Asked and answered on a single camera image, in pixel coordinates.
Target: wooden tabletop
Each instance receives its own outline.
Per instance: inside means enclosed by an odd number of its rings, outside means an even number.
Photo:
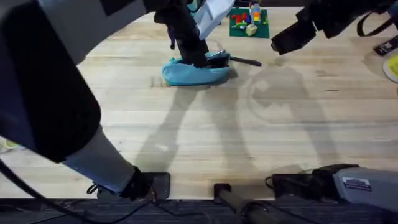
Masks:
[[[271,36],[293,24],[299,8],[269,9]],[[387,16],[371,16],[368,30]],[[227,182],[244,197],[271,197],[264,178],[273,173],[349,162],[398,170],[397,85],[372,47],[397,34],[360,38],[352,25],[304,49],[275,54],[270,39],[228,36],[228,19],[207,38],[211,51],[258,60],[231,62],[235,77],[219,86],[168,87],[161,67],[169,49],[166,28],[144,16],[105,40],[79,65],[102,107],[104,131],[142,171],[168,171],[171,198],[211,198]],[[30,151],[4,161],[50,198],[95,198],[91,181]],[[0,177],[0,197],[25,193]]]

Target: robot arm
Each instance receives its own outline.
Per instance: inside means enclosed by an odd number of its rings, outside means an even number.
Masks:
[[[100,106],[76,64],[109,35],[155,11],[155,21],[174,30],[184,61],[201,67],[208,48],[187,3],[2,1],[0,135],[62,162],[113,194],[145,196],[149,186],[144,175],[103,134]]]
[[[272,38],[271,47],[280,55],[301,49],[315,36],[317,31],[332,38],[343,32],[356,18],[366,13],[386,12],[396,0],[313,0],[297,13],[297,22]],[[358,34],[363,34],[364,19],[358,24]],[[396,18],[388,20],[371,35],[376,35],[390,26]]]

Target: black cable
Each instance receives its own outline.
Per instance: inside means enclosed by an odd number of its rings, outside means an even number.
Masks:
[[[87,189],[86,193],[92,194],[98,189],[98,187],[99,187],[98,184],[93,184]]]
[[[190,13],[196,13],[199,11],[199,9],[205,4],[205,0],[200,0],[200,4],[199,6],[197,6],[197,8],[195,10],[191,10],[189,7],[187,7],[188,11]]]
[[[44,220],[32,222],[32,223],[29,223],[29,224],[39,224],[39,223],[47,222],[47,221],[58,219],[58,218],[65,217],[65,216],[67,216],[67,214],[57,215],[56,217],[46,218]]]
[[[35,198],[36,200],[40,201],[41,203],[44,203],[46,205],[48,205],[49,207],[54,208],[54,210],[57,210],[59,212],[62,212],[66,215],[70,215],[73,218],[76,218],[82,222],[87,222],[90,224],[116,224],[119,223],[125,219],[127,219],[128,217],[130,217],[131,215],[133,215],[134,213],[138,212],[140,209],[148,206],[150,204],[150,202],[144,203],[140,206],[138,206],[136,209],[134,209],[131,213],[125,215],[124,217],[121,217],[115,221],[112,222],[96,222],[90,219],[87,219],[81,215],[76,214],[75,212],[69,211],[59,205],[57,205],[56,203],[51,202],[50,200],[48,200],[47,198],[45,198],[43,195],[41,195],[40,193],[38,193],[35,189],[33,189],[31,186],[27,185],[21,178],[19,178],[12,170],[10,170],[10,168],[8,168],[8,166],[0,159],[0,172],[7,177],[12,183],[14,183],[16,186],[18,186],[21,190],[23,190],[24,192],[28,193],[30,196],[32,196],[33,198]]]
[[[268,183],[268,180],[271,180],[271,179],[272,179],[271,176],[269,176],[269,177],[266,178],[266,185],[267,185],[268,188],[270,188],[270,189],[273,190],[273,189],[274,189],[274,186],[271,186],[271,184]]]
[[[208,219],[208,223],[209,224],[213,224],[213,220],[211,219],[211,217],[203,212],[190,212],[190,213],[181,213],[181,214],[177,214],[174,212],[171,212],[170,210],[167,210],[166,208],[160,206],[157,203],[152,202],[153,206],[155,206],[156,208],[158,208],[159,210],[168,213],[169,215],[173,216],[173,217],[177,217],[177,218],[182,218],[182,217],[192,217],[192,216],[198,216],[198,215],[202,215],[204,217],[206,217]]]
[[[266,205],[268,205],[268,206],[270,206],[270,207],[272,207],[272,208],[274,208],[274,209],[276,209],[276,210],[278,210],[278,211],[280,211],[280,212],[286,213],[286,214],[288,214],[288,215],[290,215],[290,216],[292,216],[292,217],[301,219],[301,220],[303,220],[303,221],[306,221],[306,222],[309,222],[309,223],[312,223],[312,224],[321,224],[321,223],[319,223],[319,222],[316,222],[316,221],[313,221],[313,220],[311,220],[311,219],[305,218],[305,217],[303,217],[303,216],[301,216],[301,215],[294,214],[294,213],[292,213],[292,212],[290,212],[290,211],[288,211],[288,210],[286,210],[286,209],[280,208],[280,207],[277,206],[277,205],[273,205],[273,204],[270,203],[270,202],[267,202],[267,201],[262,201],[262,202],[263,202],[264,204],[266,204]]]

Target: label sticker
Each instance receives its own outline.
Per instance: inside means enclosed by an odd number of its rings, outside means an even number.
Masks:
[[[349,189],[372,191],[371,183],[366,179],[342,177],[344,186]]]

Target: blue fabric bag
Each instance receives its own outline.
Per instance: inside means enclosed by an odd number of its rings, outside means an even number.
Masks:
[[[208,52],[206,57],[209,58],[216,53]],[[230,54],[225,52],[212,57],[209,62],[220,61],[225,64],[224,67],[205,67],[196,68],[193,65],[187,65],[182,59],[171,58],[170,62],[163,66],[162,74],[168,85],[186,86],[186,85],[203,85],[216,83],[228,76],[231,68],[228,66]]]

